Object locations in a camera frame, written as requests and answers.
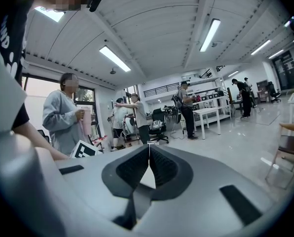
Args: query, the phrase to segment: office chair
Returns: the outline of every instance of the office chair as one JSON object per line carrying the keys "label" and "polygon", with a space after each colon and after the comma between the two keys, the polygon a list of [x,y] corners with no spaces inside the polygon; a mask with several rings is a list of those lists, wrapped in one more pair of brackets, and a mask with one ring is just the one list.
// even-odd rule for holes
{"label": "office chair", "polygon": [[[165,122],[165,112],[161,111],[161,109],[156,109],[153,110],[152,113],[152,121],[160,120],[162,122]],[[150,141],[159,141],[159,140],[164,140],[169,143],[169,138],[168,136],[164,135],[164,132],[167,131],[167,127],[164,124],[160,129],[157,130],[149,130],[150,135],[156,135],[156,138],[150,140]]]}
{"label": "office chair", "polygon": [[49,137],[45,135],[45,133],[44,133],[44,131],[43,131],[42,129],[41,129],[41,130],[37,130],[37,131],[43,136],[43,138],[44,138],[45,140],[48,141],[48,143],[50,143],[50,142],[49,142]]}
{"label": "office chair", "polygon": [[281,94],[279,92],[275,91],[274,84],[271,81],[269,81],[269,83],[267,85],[267,90],[270,91],[270,96],[274,97],[274,99],[271,100],[271,103],[273,103],[275,101],[278,103],[279,101],[281,101],[281,99],[277,98]]}

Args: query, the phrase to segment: railing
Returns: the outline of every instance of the railing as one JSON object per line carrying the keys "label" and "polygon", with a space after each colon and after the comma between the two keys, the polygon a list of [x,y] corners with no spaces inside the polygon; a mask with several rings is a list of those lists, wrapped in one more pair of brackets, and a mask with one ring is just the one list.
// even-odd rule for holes
{"label": "railing", "polygon": [[168,91],[171,91],[171,90],[178,90],[178,88],[179,88],[179,83],[176,82],[176,83],[169,84],[169,85],[166,85],[166,86],[162,86],[162,87],[159,87],[159,88],[146,90],[146,91],[144,91],[144,95],[145,95],[145,97],[150,97],[150,96],[154,96],[154,95],[161,94],[161,93],[164,93],[164,92],[168,92]]}
{"label": "railing", "polygon": [[210,69],[208,69],[202,76],[201,78],[202,79],[206,79],[206,78],[211,78],[213,75],[212,75],[212,72]]}

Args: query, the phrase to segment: black sleeve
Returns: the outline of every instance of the black sleeve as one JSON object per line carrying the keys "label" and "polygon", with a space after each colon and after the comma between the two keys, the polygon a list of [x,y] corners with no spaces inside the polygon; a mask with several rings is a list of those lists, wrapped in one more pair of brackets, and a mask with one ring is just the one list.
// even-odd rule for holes
{"label": "black sleeve", "polygon": [[21,106],[17,117],[13,123],[12,129],[17,128],[29,121],[29,115],[27,114],[27,110],[25,109],[24,104]]}

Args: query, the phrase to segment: black pants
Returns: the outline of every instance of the black pants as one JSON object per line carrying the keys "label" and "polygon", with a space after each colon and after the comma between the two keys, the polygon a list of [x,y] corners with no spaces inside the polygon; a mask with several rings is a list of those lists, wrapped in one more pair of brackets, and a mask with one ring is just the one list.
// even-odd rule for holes
{"label": "black pants", "polygon": [[194,131],[194,117],[192,108],[182,106],[181,113],[185,118],[187,136],[192,137]]}
{"label": "black pants", "polygon": [[149,125],[143,125],[138,127],[139,136],[143,144],[147,144],[147,141],[150,140],[149,136]]}
{"label": "black pants", "polygon": [[244,108],[244,117],[250,116],[251,111],[251,102],[250,102],[250,96],[242,96],[242,105]]}

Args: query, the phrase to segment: white floor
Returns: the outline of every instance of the white floor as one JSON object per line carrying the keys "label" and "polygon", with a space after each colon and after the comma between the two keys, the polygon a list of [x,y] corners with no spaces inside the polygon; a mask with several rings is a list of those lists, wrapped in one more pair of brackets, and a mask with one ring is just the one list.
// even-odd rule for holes
{"label": "white floor", "polygon": [[[160,144],[219,160],[261,186],[274,200],[279,200],[288,192],[283,187],[292,176],[289,171],[292,165],[279,159],[279,168],[272,170],[268,182],[264,178],[278,147],[279,123],[289,120],[287,100],[282,97],[279,104],[260,104],[259,113],[252,109],[251,117],[245,120],[240,120],[240,112],[236,111],[235,118],[220,122],[221,135],[217,135],[217,124],[212,123],[209,129],[205,127],[205,140],[201,139],[198,127],[196,141],[188,141],[185,131],[183,140],[169,137],[169,144],[164,141]],[[182,138],[181,127],[172,136]],[[142,181],[151,183],[152,179],[152,172],[148,170]]]}

